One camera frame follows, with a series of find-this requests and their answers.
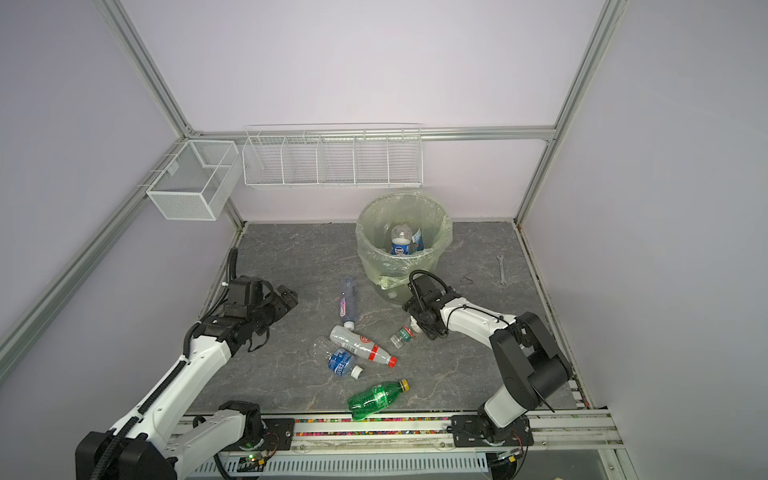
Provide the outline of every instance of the wire basket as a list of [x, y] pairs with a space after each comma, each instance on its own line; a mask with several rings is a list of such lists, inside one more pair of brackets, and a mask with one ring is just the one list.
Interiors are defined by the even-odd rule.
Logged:
[[259, 131], [243, 146], [246, 185], [292, 187], [421, 187], [418, 129]]
[[233, 141], [188, 140], [147, 189], [168, 220], [216, 220], [242, 174]]

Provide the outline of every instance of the plastic bottle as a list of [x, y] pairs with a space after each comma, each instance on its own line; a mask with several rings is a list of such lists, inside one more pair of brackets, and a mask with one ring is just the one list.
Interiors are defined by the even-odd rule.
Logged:
[[319, 360], [324, 366], [328, 366], [338, 376], [352, 376], [357, 379], [362, 373], [362, 367], [355, 365], [355, 357], [352, 353], [339, 348], [327, 338], [318, 337], [312, 345], [312, 357]]
[[365, 392], [357, 393], [347, 401], [352, 411], [352, 420], [359, 422], [368, 415], [381, 412], [397, 400], [400, 392], [408, 392], [408, 380], [399, 382], [384, 382], [372, 386]]
[[392, 255], [410, 255], [413, 230], [406, 223], [392, 228]]
[[355, 329], [357, 321], [357, 285], [351, 276], [341, 279], [339, 316], [341, 324], [350, 330]]
[[333, 327], [330, 335], [331, 342], [347, 349], [357, 356], [371, 360], [376, 363], [383, 363], [394, 368], [397, 363], [397, 357], [389, 355], [386, 350], [376, 345], [362, 335], [351, 332], [341, 325]]
[[413, 338], [413, 331], [407, 326], [404, 326], [398, 330], [395, 335], [390, 336], [389, 341], [398, 349], [407, 342], [410, 342], [411, 338]]

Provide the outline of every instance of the robotic arm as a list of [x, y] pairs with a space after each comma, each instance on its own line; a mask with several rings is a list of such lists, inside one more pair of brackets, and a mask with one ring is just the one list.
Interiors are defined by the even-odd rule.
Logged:
[[[478, 409], [473, 434], [479, 438], [490, 443], [505, 441], [506, 427], [546, 403], [548, 396], [573, 377], [568, 359], [535, 314], [513, 316], [481, 308], [425, 270], [411, 272], [409, 288], [413, 297], [403, 309], [428, 338], [460, 332], [493, 350], [504, 385]], [[533, 347], [533, 353], [525, 355], [524, 347]]]
[[[259, 406], [236, 401], [224, 403], [208, 421], [170, 442], [181, 416], [214, 373], [251, 341], [253, 333], [266, 333], [269, 339], [270, 325], [298, 304], [296, 292], [284, 285], [275, 290], [260, 278], [234, 278], [236, 258], [237, 249], [232, 249], [227, 287], [187, 332], [176, 365], [109, 431], [91, 432], [80, 442], [75, 451], [78, 480], [186, 478], [228, 445], [238, 443], [245, 450], [262, 444]], [[213, 315], [222, 304], [223, 311]]]

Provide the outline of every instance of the trash can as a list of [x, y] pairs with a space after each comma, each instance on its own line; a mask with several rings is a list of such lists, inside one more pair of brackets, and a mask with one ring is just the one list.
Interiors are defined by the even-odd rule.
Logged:
[[[391, 230], [407, 223], [421, 229], [424, 250], [407, 256], [392, 255]], [[411, 297], [408, 275], [413, 270], [433, 271], [453, 241], [453, 222], [445, 208], [420, 190], [379, 197], [360, 213], [355, 228], [357, 254], [369, 280], [385, 299], [402, 305]]]

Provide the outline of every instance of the green plastic bottle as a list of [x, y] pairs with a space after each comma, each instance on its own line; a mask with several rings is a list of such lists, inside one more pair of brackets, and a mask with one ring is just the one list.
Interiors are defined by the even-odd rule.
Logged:
[[368, 415], [381, 412], [395, 402], [400, 392], [408, 392], [410, 388], [408, 380], [400, 380], [380, 383], [353, 395], [347, 402], [352, 410], [352, 420], [358, 422]]

